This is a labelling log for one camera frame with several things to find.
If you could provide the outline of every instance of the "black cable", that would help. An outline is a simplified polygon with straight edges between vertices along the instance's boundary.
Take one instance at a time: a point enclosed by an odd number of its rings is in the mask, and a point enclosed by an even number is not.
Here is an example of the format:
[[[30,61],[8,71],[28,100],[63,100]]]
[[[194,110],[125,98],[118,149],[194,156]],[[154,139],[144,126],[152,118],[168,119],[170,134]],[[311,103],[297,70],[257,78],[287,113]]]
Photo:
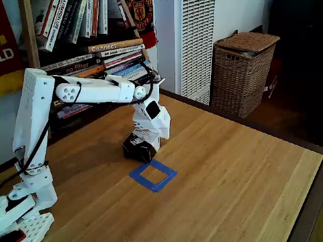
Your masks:
[[[133,105],[133,104],[136,104],[136,103],[140,103],[140,102],[144,102],[146,101],[152,94],[152,89],[153,89],[153,76],[152,74],[150,73],[150,70],[149,70],[149,67],[145,65],[145,63],[143,63],[142,61],[139,61],[139,63],[145,68],[145,70],[147,71],[147,73],[149,74],[149,77],[150,77],[150,90],[148,92],[148,94],[142,98],[142,99],[138,99],[136,101],[132,101],[132,102],[127,102],[127,103],[118,103],[118,106],[122,107],[122,106],[126,106],[126,105]],[[80,93],[81,93],[81,90],[82,90],[82,84],[80,82],[77,82],[77,84],[80,86],[80,91],[78,92],[76,98],[75,98],[75,101],[73,102],[73,104],[76,103],[77,101],[77,98],[79,97]],[[30,165],[32,159],[34,158],[34,156],[36,155],[43,139],[45,138],[45,135],[46,135],[46,132],[47,130],[49,129],[49,122],[50,118],[48,117],[48,121],[43,129],[43,131],[41,132],[40,136],[39,136],[39,139],[37,141],[37,144],[35,145],[34,149],[32,150],[27,162],[25,163],[25,165],[23,167],[21,167],[21,169],[19,171],[17,171],[15,174],[11,175],[10,177],[8,177],[7,179],[5,179],[1,184],[0,184],[0,189],[6,184],[8,183],[9,181],[11,181],[13,178],[15,178],[16,176],[22,174],[23,172],[27,171],[27,168],[28,166]]]
[[[20,171],[17,171],[15,174],[13,174],[12,176],[8,177],[7,179],[5,179],[1,184],[0,184],[0,189],[9,181],[11,181],[13,178],[15,178],[16,176],[22,174],[29,166],[29,164],[31,163],[32,159],[34,158],[35,154],[37,153],[45,135],[47,130],[49,129],[49,120],[47,121],[43,131],[40,134],[40,137],[37,141],[37,144],[35,145],[35,148],[32,150],[26,164],[23,166],[23,168],[20,169]]]

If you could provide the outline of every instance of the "blue tape square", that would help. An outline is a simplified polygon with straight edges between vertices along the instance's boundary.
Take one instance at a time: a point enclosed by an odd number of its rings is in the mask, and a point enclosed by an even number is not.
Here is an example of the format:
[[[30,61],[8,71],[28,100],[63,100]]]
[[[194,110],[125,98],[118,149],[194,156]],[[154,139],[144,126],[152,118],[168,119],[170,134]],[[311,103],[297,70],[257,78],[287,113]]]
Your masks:
[[[141,174],[144,170],[146,170],[147,167],[152,166],[155,169],[165,173],[168,175],[164,180],[161,182],[158,182],[156,184],[152,183],[148,179],[144,178]],[[175,176],[177,175],[177,172],[175,170],[170,169],[169,167],[165,166],[164,164],[161,164],[157,160],[153,159],[149,164],[141,164],[129,173],[129,176],[137,181],[139,184],[143,185],[144,187],[148,188],[149,190],[153,192],[159,192],[161,189],[163,189],[167,183],[169,183]]]

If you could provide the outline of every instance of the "robotic arm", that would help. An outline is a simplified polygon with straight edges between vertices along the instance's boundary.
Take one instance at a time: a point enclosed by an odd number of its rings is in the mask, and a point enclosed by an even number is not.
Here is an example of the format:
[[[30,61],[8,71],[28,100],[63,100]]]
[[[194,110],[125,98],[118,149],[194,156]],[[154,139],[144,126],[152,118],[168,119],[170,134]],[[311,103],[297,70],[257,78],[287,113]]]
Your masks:
[[[154,79],[153,85],[138,85],[113,75],[109,75],[109,79],[111,81],[47,76],[43,70],[26,69],[13,142],[13,151],[19,160],[15,166],[22,182],[14,185],[7,197],[0,197],[0,237],[20,228],[21,221],[26,223],[25,219],[38,216],[40,210],[51,207],[58,199],[45,162],[53,93],[71,104],[132,104],[135,130],[123,143],[127,158],[149,163],[160,148],[160,138],[169,138],[171,118],[166,108],[158,103],[159,85],[164,79]]]

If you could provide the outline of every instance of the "bamboo tabletop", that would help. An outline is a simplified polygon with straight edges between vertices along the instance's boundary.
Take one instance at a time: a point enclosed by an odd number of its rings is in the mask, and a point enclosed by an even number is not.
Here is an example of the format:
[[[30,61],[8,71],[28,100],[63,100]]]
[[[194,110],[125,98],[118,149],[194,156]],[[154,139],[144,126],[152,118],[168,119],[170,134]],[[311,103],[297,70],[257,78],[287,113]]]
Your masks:
[[[44,241],[286,241],[323,155],[172,98],[171,138],[155,159],[177,171],[159,193],[128,174],[133,108],[51,145],[58,194]],[[143,174],[159,181],[153,168]]]

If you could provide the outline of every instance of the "book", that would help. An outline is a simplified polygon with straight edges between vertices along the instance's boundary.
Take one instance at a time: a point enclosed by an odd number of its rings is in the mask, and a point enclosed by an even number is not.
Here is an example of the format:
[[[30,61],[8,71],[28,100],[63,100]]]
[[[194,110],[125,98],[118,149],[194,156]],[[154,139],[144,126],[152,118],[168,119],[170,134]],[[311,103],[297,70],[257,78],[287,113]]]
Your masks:
[[[130,40],[124,40],[119,42],[112,42],[107,44],[88,46],[83,48],[82,50],[88,53],[94,53],[94,52],[101,52],[101,51],[106,51],[111,49],[119,49],[119,48],[134,46],[134,45],[140,45],[142,43],[143,43],[142,38],[137,38],[137,39],[130,39]]]
[[[56,38],[58,35],[58,31],[60,29],[60,26],[61,26],[61,23],[63,20],[66,5],[67,5],[67,0],[60,0],[60,3],[57,7],[57,11],[55,13],[54,21],[53,21],[51,29],[50,29],[48,40],[46,42],[45,50],[52,52],[52,50],[54,48],[55,41],[56,41]]]
[[[117,0],[117,4],[118,4],[118,7],[119,7],[119,10],[120,10],[120,13],[121,13],[121,16],[122,16],[122,20],[123,20],[123,23],[124,23],[125,27],[126,28],[130,27],[130,24],[129,24],[129,21],[128,21],[126,15],[125,15],[125,11],[123,9],[121,0]]]
[[[103,61],[104,66],[106,68],[114,67],[114,66],[119,65],[121,63],[130,61],[131,59],[135,59],[135,58],[142,56],[141,51],[135,51],[134,53],[132,53],[132,52],[130,52],[131,54],[129,54],[127,56],[123,56],[123,57],[116,59],[116,60],[106,59]]]
[[[2,76],[23,69],[24,65],[2,1],[0,1],[0,22],[0,76]],[[5,82],[2,82],[2,80],[0,82],[0,92],[3,88],[6,90],[6,82],[14,83],[7,76]],[[19,79],[18,82],[18,86],[21,88],[22,79]]]
[[[77,43],[77,39],[80,34],[83,15],[86,9],[86,3],[87,3],[87,0],[81,0],[81,3],[77,6],[77,9],[75,10],[71,30],[69,31],[66,37],[66,40],[69,43],[73,43],[73,44]]]
[[[33,16],[36,39],[38,37],[48,37],[48,31],[45,33],[45,29],[48,25],[50,29],[52,18],[51,22],[49,22],[48,19],[50,14],[52,16],[55,15],[58,2],[58,0],[33,0],[31,2],[31,12]]]
[[[101,71],[101,72],[98,72],[98,73],[91,74],[90,76],[88,76],[86,78],[104,80],[106,76],[107,76],[107,73],[105,73],[104,71]]]
[[[139,64],[139,60],[144,61],[144,58],[143,58],[143,57],[139,57],[139,58],[137,58],[137,59],[129,60],[129,61],[128,61],[128,62],[126,62],[126,63],[123,63],[123,64],[118,65],[118,66],[116,66],[116,67],[112,67],[112,68],[110,68],[110,69],[107,69],[107,70],[105,70],[105,72],[106,72],[107,74],[113,74],[113,73],[116,73],[116,72],[119,72],[119,71],[125,70],[125,69],[127,69],[127,68],[130,68],[130,67],[133,67],[133,66],[135,66],[135,65]]]
[[[71,65],[71,64],[74,64],[74,63],[85,61],[86,59],[91,59],[93,57],[94,57],[94,54],[85,54],[85,55],[82,55],[82,56],[77,56],[77,57],[74,57],[74,58],[71,58],[71,59],[64,60],[62,62],[57,62],[57,63],[50,64],[50,65],[45,66],[45,67],[41,67],[41,69],[47,72],[47,71],[50,71],[50,70],[53,70],[53,69],[56,69],[56,68],[65,67],[65,66],[68,66],[68,65]]]
[[[56,11],[57,11],[59,3],[60,3],[60,0],[53,0],[53,2],[52,2],[50,12],[49,12],[49,15],[48,15],[48,18],[47,18],[44,34],[43,34],[43,37],[46,40],[48,39],[50,29],[51,29],[52,23],[54,21],[55,14],[56,14]]]
[[[147,65],[148,64],[148,60],[145,60],[143,63]],[[133,67],[129,67],[129,68],[125,69],[125,70],[116,72],[116,73],[114,73],[114,75],[116,75],[116,76],[122,76],[123,77],[123,76],[126,76],[126,75],[134,72],[135,70],[137,70],[137,69],[139,69],[141,67],[143,67],[141,64],[137,64],[137,65],[135,65]]]
[[[112,61],[115,61],[117,59],[120,59],[120,58],[123,58],[123,57],[126,57],[126,56],[129,56],[133,53],[137,53],[137,52],[140,52],[140,50],[134,50],[134,51],[131,51],[131,52],[127,52],[127,53],[124,53],[124,54],[118,54],[118,55],[115,55],[114,57],[109,57],[107,59],[103,59],[103,61],[108,61],[108,62],[112,62]]]
[[[85,78],[85,77],[88,77],[88,76],[90,76],[90,75],[92,75],[94,73],[98,73],[98,72],[103,71],[103,70],[104,70],[103,65],[96,65],[96,66],[90,67],[88,69],[82,70],[80,72],[71,73],[69,76]]]
[[[69,19],[68,19],[68,22],[67,22],[67,25],[66,25],[66,28],[65,28],[65,31],[64,31],[64,40],[67,39],[67,35],[69,32],[71,32],[71,28],[72,28],[72,24],[73,24],[73,20],[74,20],[74,16],[76,14],[76,10],[78,8],[78,6],[80,6],[80,1],[81,0],[74,0],[74,3],[72,5],[72,11],[70,13],[70,16],[69,16]]]
[[[132,73],[130,73],[128,75],[125,75],[123,77],[125,79],[129,80],[129,81],[135,81],[135,80],[138,80],[141,77],[144,77],[145,75],[148,76],[148,73],[147,73],[147,71],[146,71],[146,69],[144,67],[141,67],[141,68],[135,70],[134,72],[132,72]]]
[[[56,40],[54,41],[54,48],[53,49],[58,49],[59,46],[61,46],[61,44],[62,44],[64,33],[67,28],[69,18],[72,14],[72,10],[75,5],[75,2],[76,2],[76,0],[67,0],[65,12],[63,15],[63,19],[62,19],[59,31],[56,36]]]
[[[99,52],[99,53],[95,53],[95,55],[98,56],[98,57],[107,57],[107,56],[111,56],[111,55],[123,54],[123,53],[131,52],[131,51],[134,51],[134,50],[140,50],[140,49],[144,49],[144,48],[145,48],[145,45],[140,44],[140,45],[125,47],[125,48],[120,48],[120,49],[114,49],[114,50],[108,50],[108,51],[104,51],[104,52]]]
[[[53,69],[47,71],[47,75],[58,75],[58,76],[66,76],[73,72],[79,72],[81,70],[85,70],[91,66],[95,66],[101,62],[100,58],[91,58],[84,60],[82,62],[74,63],[69,66]]]
[[[97,20],[97,33],[107,34],[107,0],[99,0],[99,15]]]
[[[91,32],[91,36],[93,37],[96,37],[98,13],[99,13],[99,0],[93,0],[92,32]]]
[[[138,73],[140,75],[141,71],[142,71],[142,69],[138,69],[135,72],[133,72],[132,75],[135,74],[135,73],[136,74]],[[149,77],[148,74],[146,74],[146,75],[143,75],[143,76],[140,76],[140,77],[135,76],[135,77],[130,78],[128,80],[133,81],[135,84],[142,86],[142,85],[146,84],[148,81],[150,81],[150,77]]]
[[[93,0],[87,0],[86,10],[83,15],[81,24],[80,36],[90,38],[92,32],[92,14],[93,14]]]
[[[84,110],[87,110],[89,109],[90,105],[87,105],[87,104],[74,104],[72,106],[66,106],[66,107],[63,107],[61,111],[59,111],[57,113],[57,117],[58,118],[68,118],[70,116],[73,116],[77,113],[80,113]]]

